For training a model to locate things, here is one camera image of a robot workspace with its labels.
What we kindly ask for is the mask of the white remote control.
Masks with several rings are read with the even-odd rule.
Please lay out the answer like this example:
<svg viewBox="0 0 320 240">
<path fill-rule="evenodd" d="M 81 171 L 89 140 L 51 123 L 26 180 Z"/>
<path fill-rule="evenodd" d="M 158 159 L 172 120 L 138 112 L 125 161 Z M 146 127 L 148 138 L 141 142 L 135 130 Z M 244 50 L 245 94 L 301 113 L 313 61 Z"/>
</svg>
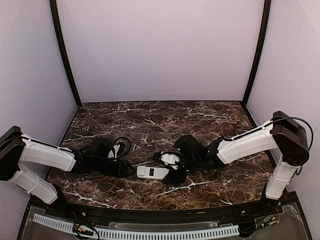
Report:
<svg viewBox="0 0 320 240">
<path fill-rule="evenodd" d="M 162 167 L 148 167 L 145 165 L 140 165 L 137 167 L 136 175 L 141 179 L 150 179 L 150 180 L 162 180 L 169 170 Z"/>
</svg>

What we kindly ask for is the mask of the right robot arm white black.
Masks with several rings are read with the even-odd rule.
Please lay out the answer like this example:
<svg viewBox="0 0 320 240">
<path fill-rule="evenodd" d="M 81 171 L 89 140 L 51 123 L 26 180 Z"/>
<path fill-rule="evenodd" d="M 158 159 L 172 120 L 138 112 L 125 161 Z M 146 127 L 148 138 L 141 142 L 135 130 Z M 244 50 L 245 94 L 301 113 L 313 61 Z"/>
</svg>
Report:
<svg viewBox="0 0 320 240">
<path fill-rule="evenodd" d="M 183 135 L 174 143 L 177 153 L 161 152 L 157 157 L 169 168 L 166 177 L 178 184 L 186 180 L 187 172 L 218 169 L 241 158 L 278 149 L 281 157 L 264 192 L 265 198 L 278 200 L 298 168 L 310 158 L 314 137 L 308 140 L 306 129 L 299 122 L 305 120 L 276 111 L 264 124 L 231 138 L 220 137 L 208 146 L 190 134 Z"/>
</svg>

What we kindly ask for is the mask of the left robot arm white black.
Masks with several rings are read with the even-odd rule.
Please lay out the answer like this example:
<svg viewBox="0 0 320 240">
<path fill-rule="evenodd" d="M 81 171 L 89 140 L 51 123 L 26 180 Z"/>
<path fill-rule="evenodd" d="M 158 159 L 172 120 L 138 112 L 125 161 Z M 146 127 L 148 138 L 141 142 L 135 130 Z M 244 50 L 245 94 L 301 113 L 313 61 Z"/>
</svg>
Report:
<svg viewBox="0 0 320 240">
<path fill-rule="evenodd" d="M 98 137 L 90 145 L 76 150 L 33 139 L 23 134 L 20 127 L 13 126 L 0 138 L 0 179 L 15 184 L 51 205 L 64 201 L 64 194 L 59 187 L 30 170 L 25 162 L 77 175 L 97 172 L 126 178 L 135 171 L 130 162 L 124 159 L 131 147 L 131 142 L 125 137 L 114 141 Z"/>
</svg>

